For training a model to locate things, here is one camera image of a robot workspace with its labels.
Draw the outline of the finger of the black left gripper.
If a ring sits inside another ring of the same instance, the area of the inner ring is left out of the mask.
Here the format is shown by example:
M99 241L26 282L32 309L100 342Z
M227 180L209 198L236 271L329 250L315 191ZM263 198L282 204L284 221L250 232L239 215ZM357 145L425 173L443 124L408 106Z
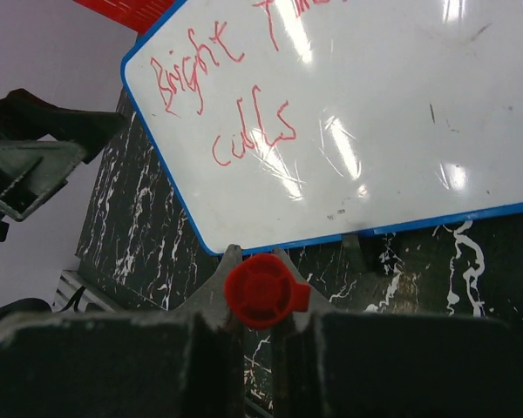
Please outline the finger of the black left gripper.
M0 212L21 222L49 200L83 161L72 142L0 140Z
M10 91L0 99L0 140L37 141L50 135L82 147L86 164L125 126L126 119L117 112L62 108L25 89Z

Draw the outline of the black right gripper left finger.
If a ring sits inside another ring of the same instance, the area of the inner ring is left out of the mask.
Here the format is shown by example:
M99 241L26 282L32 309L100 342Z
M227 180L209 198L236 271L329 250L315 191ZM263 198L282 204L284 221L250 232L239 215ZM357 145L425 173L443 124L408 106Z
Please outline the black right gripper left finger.
M192 325L181 378L183 417L243 417L244 326L224 297L228 275L242 263L242 249L231 244L214 273L175 313Z

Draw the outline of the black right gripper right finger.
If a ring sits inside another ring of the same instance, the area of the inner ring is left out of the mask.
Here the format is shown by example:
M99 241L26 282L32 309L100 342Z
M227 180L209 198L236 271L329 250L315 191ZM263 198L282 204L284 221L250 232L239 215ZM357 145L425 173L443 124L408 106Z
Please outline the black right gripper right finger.
M321 415L313 317L336 307L302 277L281 248L272 251L292 273L295 283L307 287L307 310L293 312L271 328L273 416L319 417Z

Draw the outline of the red capped whiteboard marker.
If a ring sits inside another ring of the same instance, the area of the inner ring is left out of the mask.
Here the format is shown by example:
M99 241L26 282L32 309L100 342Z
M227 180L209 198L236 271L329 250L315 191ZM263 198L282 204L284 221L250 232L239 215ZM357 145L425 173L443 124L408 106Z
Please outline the red capped whiteboard marker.
M273 327L292 313L307 312L310 293L308 284L296 281L284 262L268 253L242 261L223 285L232 314L256 330Z

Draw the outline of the white whiteboard blue frame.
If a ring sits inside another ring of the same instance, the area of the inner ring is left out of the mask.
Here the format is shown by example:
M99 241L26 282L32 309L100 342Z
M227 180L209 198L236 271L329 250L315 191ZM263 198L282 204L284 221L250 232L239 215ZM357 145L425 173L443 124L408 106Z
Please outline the white whiteboard blue frame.
M210 254L523 212L523 1L179 1L121 78Z

